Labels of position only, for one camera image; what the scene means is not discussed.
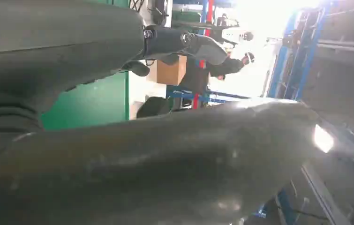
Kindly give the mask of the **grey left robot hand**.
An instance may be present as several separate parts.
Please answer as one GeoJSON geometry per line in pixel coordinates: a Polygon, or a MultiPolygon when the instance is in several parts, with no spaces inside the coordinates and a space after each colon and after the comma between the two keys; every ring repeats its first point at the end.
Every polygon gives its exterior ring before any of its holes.
{"type": "Polygon", "coordinates": [[[250,98],[109,125],[44,131],[59,94],[141,60],[227,54],[212,38],[145,26],[125,7],[0,0],[0,225],[228,225],[259,209],[305,163],[318,115],[250,98]]]}

